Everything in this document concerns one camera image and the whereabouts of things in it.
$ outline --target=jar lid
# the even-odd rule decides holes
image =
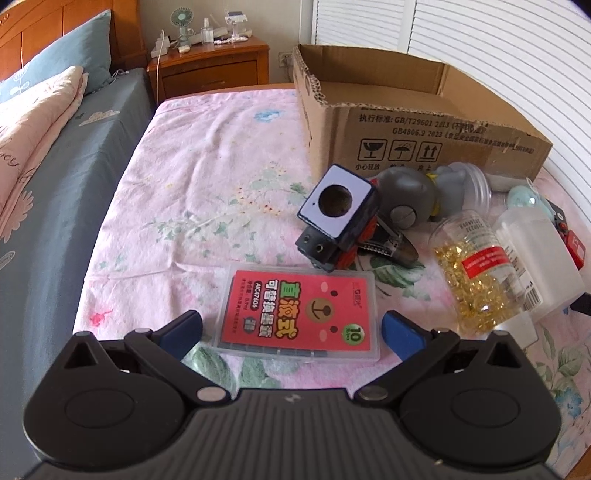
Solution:
[[[486,218],[491,206],[491,188],[486,176],[476,165],[465,162],[454,162],[449,165],[453,171],[466,172],[464,181],[464,205],[463,210],[475,210],[480,216]]]

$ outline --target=small desk fan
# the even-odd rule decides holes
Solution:
[[[192,28],[187,28],[193,21],[193,11],[187,7],[177,8],[171,15],[170,15],[170,22],[180,29],[178,34],[178,45],[191,45],[189,37],[195,34],[195,31]]]

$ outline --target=light blue pacifier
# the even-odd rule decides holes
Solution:
[[[541,208],[551,222],[554,222],[554,210],[530,179],[527,179],[528,186],[517,185],[509,190],[507,194],[507,208],[512,207],[539,207]]]

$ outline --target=white plastic bottle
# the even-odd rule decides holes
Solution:
[[[213,27],[209,26],[209,17],[203,19],[203,28],[201,29],[201,43],[213,43]]]
[[[533,321],[562,310],[584,293],[583,279],[542,209],[510,208],[493,230],[525,288],[524,306]]]

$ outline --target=wooden headboard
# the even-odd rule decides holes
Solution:
[[[111,70],[145,67],[139,0],[24,0],[0,14],[0,81],[53,41],[111,10]]]

